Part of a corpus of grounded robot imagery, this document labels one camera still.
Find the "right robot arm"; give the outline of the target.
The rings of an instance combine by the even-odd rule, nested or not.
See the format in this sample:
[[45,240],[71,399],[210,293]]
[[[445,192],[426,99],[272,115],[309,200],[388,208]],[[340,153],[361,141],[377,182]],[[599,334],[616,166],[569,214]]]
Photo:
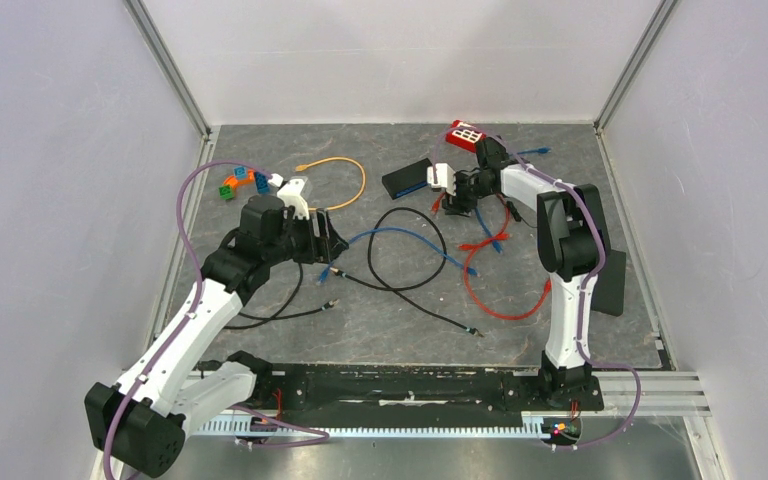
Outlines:
[[610,250],[601,195],[592,184],[574,185],[511,155],[497,139],[475,147],[476,171],[457,172],[446,163],[427,170],[429,186],[444,192],[444,210],[465,215],[478,200],[501,195],[536,214],[537,250],[549,274],[551,324],[537,375],[540,400],[562,408],[592,379],[587,332],[600,271]]

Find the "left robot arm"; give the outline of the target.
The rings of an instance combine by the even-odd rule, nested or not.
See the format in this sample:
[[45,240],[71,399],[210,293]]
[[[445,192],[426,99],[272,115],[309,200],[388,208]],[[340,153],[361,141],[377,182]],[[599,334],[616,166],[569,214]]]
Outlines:
[[137,474],[165,474],[187,437],[233,404],[267,405],[274,393],[265,364],[250,355],[231,358],[191,386],[190,371],[220,331],[284,262],[327,264],[349,247],[323,209],[299,208],[256,195],[239,224],[209,254],[188,297],[143,356],[115,382],[93,384],[84,407],[103,470],[114,478],[118,460]]

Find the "black network switch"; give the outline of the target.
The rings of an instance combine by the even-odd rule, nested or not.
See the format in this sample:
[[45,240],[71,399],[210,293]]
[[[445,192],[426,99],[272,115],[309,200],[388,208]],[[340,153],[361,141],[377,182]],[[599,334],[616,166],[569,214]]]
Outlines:
[[381,183],[391,199],[396,200],[428,186],[429,158],[413,162],[382,176]]

